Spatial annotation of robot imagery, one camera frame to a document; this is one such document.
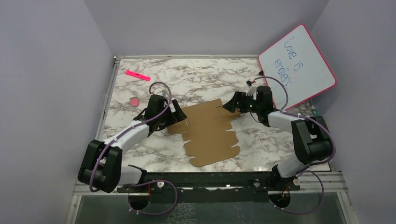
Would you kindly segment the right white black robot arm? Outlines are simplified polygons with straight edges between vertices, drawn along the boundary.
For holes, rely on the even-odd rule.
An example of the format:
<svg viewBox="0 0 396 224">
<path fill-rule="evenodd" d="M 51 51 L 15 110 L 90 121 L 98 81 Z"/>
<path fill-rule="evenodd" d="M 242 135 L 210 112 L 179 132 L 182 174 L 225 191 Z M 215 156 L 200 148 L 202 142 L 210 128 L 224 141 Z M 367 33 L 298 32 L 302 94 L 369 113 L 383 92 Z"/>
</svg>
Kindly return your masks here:
<svg viewBox="0 0 396 224">
<path fill-rule="evenodd" d="M 268 86 L 251 87 L 248 92 L 236 91 L 222 106 L 229 112 L 254 113 L 266 127 L 278 128 L 292 134 L 294 153 L 272 168 L 269 183 L 281 190 L 288 181 L 334 154 L 335 146 L 321 116 L 306 117 L 277 109 Z"/>
</svg>

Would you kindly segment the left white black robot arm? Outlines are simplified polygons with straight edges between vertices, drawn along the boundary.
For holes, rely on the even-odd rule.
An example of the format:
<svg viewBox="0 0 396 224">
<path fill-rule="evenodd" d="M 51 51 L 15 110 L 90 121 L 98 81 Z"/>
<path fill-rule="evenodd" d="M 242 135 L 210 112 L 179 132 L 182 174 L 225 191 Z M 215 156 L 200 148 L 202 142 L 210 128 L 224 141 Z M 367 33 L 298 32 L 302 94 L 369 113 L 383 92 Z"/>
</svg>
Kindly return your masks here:
<svg viewBox="0 0 396 224">
<path fill-rule="evenodd" d="M 92 192 L 111 193 L 119 185 L 129 185 L 137 192 L 144 190 L 147 171 L 134 165 L 122 166 L 123 156 L 152 133 L 186 118 L 177 100 L 152 95 L 147 107 L 129 126 L 104 141 L 89 142 L 78 172 L 78 181 L 91 187 Z"/>
</svg>

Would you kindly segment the brown cardboard box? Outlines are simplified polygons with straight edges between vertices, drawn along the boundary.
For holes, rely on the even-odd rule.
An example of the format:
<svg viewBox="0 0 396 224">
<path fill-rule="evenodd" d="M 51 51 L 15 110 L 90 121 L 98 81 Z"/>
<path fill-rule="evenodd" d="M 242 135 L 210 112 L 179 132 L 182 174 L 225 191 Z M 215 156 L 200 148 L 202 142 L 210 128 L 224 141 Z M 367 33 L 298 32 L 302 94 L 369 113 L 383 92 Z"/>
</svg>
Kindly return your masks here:
<svg viewBox="0 0 396 224">
<path fill-rule="evenodd" d="M 224 109 L 221 99 L 182 108 L 187 119 L 169 126 L 170 134 L 180 133 L 190 163 L 203 167 L 236 157 L 240 147 L 231 120 L 240 113 Z"/>
</svg>

